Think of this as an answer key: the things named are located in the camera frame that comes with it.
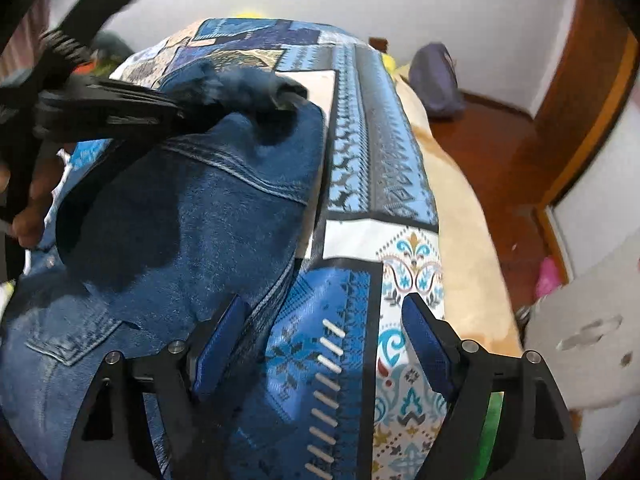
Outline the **person's left hand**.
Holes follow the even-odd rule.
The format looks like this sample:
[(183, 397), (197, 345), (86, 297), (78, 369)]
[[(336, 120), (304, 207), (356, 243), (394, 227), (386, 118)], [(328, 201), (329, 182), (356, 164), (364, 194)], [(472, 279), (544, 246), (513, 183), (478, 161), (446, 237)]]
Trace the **person's left hand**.
[(1, 232), (9, 235), (21, 248), (32, 249), (42, 239), (44, 219), (53, 202), (53, 191), (60, 184), (66, 158), (60, 153), (72, 156), (76, 143), (43, 144), (43, 152), (38, 156), (32, 180), (28, 189), (28, 202), (11, 222), (1, 221)]

